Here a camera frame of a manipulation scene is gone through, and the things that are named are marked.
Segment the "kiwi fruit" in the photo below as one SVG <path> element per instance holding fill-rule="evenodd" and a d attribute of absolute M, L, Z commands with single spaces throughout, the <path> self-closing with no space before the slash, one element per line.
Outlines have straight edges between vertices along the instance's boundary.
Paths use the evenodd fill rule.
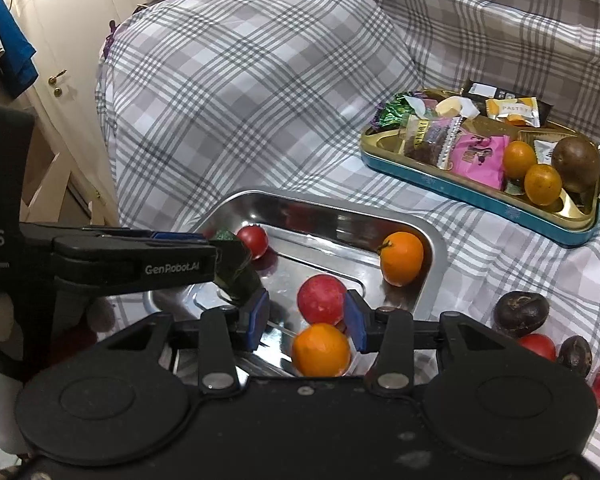
<path fill-rule="evenodd" d="M 551 165 L 562 179 L 562 187 L 582 193 L 600 178 L 600 155 L 585 137 L 565 137 L 555 145 Z"/>

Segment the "stainless steel tray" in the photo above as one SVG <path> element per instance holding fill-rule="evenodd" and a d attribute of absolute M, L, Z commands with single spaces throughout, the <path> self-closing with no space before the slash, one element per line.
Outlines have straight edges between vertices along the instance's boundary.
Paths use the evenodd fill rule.
<path fill-rule="evenodd" d="M 428 222 L 414 216 L 340 200 L 267 188 L 241 190 L 225 198 L 193 230 L 211 236 L 218 229 L 237 232 L 259 224 L 269 236 L 269 251 L 256 262 L 271 311 L 260 347 L 237 355 L 237 367 L 247 374 L 296 375 L 290 350 L 294 336 L 308 325 L 296 305 L 300 285 L 310 276 L 328 273 L 354 288 L 372 308 L 391 305 L 428 319 L 446 270 L 446 244 Z M 376 248 L 396 231 L 415 234 L 423 242 L 423 271 L 405 287 L 382 278 Z M 147 312 L 172 312 L 177 319 L 198 318 L 203 310 L 228 303 L 213 283 L 154 290 L 144 295 Z M 354 352 L 347 374 L 361 371 L 373 356 Z M 181 355 L 175 371 L 191 374 L 195 359 Z"/>

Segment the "pink snack package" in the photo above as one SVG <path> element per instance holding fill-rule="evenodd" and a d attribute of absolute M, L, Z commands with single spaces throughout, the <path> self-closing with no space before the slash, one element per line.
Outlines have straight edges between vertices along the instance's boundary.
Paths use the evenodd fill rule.
<path fill-rule="evenodd" d="M 502 190 L 504 183 L 502 159 L 509 140 L 507 136 L 460 136 L 451 151 L 449 170 Z"/>

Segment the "pastry package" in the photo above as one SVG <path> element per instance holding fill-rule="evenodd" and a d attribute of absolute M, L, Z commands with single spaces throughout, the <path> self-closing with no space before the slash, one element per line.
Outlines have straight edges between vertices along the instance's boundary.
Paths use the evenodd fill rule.
<path fill-rule="evenodd" d="M 509 137 L 462 135 L 451 151 L 449 170 L 476 182 L 502 190 L 502 159 Z"/>
<path fill-rule="evenodd" d="M 467 79 L 464 82 L 464 86 L 462 86 L 460 95 L 462 97 L 468 97 L 471 99 L 471 101 L 473 101 L 478 107 L 478 110 L 480 110 L 480 113 L 484 116 L 487 115 L 487 99 L 519 99 L 521 97 L 528 97 L 528 94 L 518 94 L 511 90 L 499 88 L 497 86 L 488 85 L 478 81 L 472 81 L 470 79 Z M 541 101 L 540 99 L 536 99 L 536 101 L 538 102 L 538 113 L 540 125 L 542 126 L 546 123 L 549 112 L 553 107 L 544 101 Z"/>
<path fill-rule="evenodd" d="M 538 100 L 535 97 L 517 99 L 487 99 L 487 117 L 512 126 L 540 127 Z"/>
<path fill-rule="evenodd" d="M 450 147 L 462 120 L 462 117 L 421 119 L 416 115 L 408 116 L 400 128 L 404 146 L 401 152 L 409 158 L 445 170 Z"/>

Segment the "cherry tomato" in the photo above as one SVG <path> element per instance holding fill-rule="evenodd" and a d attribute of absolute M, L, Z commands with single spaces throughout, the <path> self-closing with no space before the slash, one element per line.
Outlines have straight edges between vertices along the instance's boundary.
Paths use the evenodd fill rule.
<path fill-rule="evenodd" d="M 253 260 L 257 260 L 267 252 L 267 248 L 269 247 L 269 237 L 267 237 L 267 233 L 259 225 L 247 225 L 240 229 L 236 236 L 240 238 L 242 243 L 244 243 L 248 250 L 251 251 Z"/>
<path fill-rule="evenodd" d="M 538 354 L 540 357 L 545 357 L 549 361 L 556 360 L 555 345 L 547 336 L 543 334 L 529 334 L 518 339 L 520 343 L 527 350 Z"/>

